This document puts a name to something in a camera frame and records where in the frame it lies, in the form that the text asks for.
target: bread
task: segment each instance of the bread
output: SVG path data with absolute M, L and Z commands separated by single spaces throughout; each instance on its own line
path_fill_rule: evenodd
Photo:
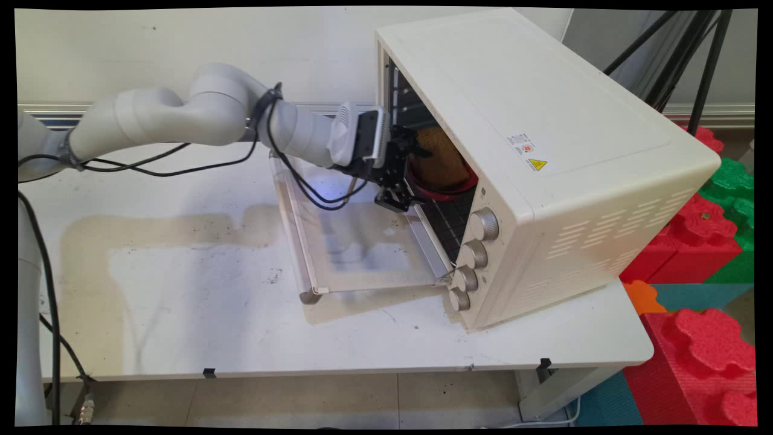
M 414 160 L 414 175 L 425 187 L 444 190 L 470 178 L 465 161 L 442 128 L 421 129 L 417 140 L 421 148 L 432 152 L 431 157 Z

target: toaster oven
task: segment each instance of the toaster oven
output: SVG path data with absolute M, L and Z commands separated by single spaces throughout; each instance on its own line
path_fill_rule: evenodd
M 405 214 L 373 186 L 323 211 L 272 159 L 303 303 L 435 286 L 478 330 L 617 279 L 720 165 L 511 8 L 378 29 L 376 58 L 390 122 L 443 128 L 478 184 Z M 341 173 L 294 164 L 323 196 L 346 192 Z

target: yellow warning sticker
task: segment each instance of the yellow warning sticker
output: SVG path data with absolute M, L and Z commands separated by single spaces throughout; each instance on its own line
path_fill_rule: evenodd
M 541 170 L 547 164 L 544 160 L 529 159 L 529 162 L 534 165 L 535 170 Z

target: table leg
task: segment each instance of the table leg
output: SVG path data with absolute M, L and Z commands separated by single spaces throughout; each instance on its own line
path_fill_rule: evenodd
M 541 421 L 620 370 L 620 366 L 558 369 L 545 382 L 522 393 L 525 398 L 518 405 L 523 421 Z

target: floor tile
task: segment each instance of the floor tile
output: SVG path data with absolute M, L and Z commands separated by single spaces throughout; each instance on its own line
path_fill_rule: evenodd
M 563 410 L 547 420 L 565 420 Z M 512 371 L 400 375 L 401 429 L 472 429 L 518 423 Z
M 205 379 L 186 425 L 396 429 L 397 375 Z
M 95 382 L 92 424 L 184 426 L 197 382 L 200 381 Z

